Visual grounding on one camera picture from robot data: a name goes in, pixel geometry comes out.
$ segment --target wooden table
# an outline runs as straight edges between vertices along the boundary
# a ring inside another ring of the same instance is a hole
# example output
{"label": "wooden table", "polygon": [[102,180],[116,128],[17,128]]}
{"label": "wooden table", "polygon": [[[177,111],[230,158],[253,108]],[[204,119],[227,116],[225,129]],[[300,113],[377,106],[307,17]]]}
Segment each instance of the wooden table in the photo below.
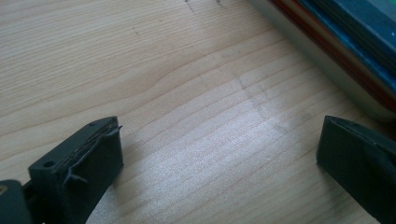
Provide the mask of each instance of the wooden table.
{"label": "wooden table", "polygon": [[325,115],[379,129],[243,0],[0,2],[0,177],[119,117],[89,223],[372,223],[316,164]]}

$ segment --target wooden surface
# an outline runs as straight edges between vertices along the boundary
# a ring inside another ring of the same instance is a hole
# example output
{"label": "wooden surface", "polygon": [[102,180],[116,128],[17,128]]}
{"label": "wooden surface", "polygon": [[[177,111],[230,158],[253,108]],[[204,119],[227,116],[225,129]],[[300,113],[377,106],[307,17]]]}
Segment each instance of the wooden surface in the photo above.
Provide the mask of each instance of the wooden surface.
{"label": "wooden surface", "polygon": [[0,1],[0,177],[119,116],[89,223],[373,223],[316,165],[325,115],[379,129],[249,2]]}

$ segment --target light wood grain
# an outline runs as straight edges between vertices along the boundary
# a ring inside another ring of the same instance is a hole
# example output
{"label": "light wood grain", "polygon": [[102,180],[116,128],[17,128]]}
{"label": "light wood grain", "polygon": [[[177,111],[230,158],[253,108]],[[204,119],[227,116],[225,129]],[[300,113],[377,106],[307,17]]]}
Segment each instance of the light wood grain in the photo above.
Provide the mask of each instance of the light wood grain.
{"label": "light wood grain", "polygon": [[249,2],[1,1],[0,177],[119,116],[89,223],[373,223],[316,165],[325,115],[380,129]]}

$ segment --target black plastic part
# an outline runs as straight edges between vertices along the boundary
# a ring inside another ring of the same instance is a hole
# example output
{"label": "black plastic part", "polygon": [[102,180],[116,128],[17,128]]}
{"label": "black plastic part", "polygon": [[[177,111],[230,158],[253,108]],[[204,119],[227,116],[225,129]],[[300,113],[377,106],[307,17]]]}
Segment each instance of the black plastic part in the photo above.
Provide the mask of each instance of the black plastic part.
{"label": "black plastic part", "polygon": [[16,180],[0,181],[0,223],[33,224],[21,183]]}
{"label": "black plastic part", "polygon": [[85,223],[122,168],[117,117],[87,124],[29,167],[46,223]]}
{"label": "black plastic part", "polygon": [[396,142],[357,123],[326,117],[322,166],[369,214],[396,223]]}

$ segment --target stack of books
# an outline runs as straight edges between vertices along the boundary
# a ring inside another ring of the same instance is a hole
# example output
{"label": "stack of books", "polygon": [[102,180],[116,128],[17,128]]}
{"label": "stack of books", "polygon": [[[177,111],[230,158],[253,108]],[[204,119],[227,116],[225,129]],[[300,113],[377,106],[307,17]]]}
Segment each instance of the stack of books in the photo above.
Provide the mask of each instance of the stack of books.
{"label": "stack of books", "polygon": [[396,0],[250,0],[360,108],[396,121]]}

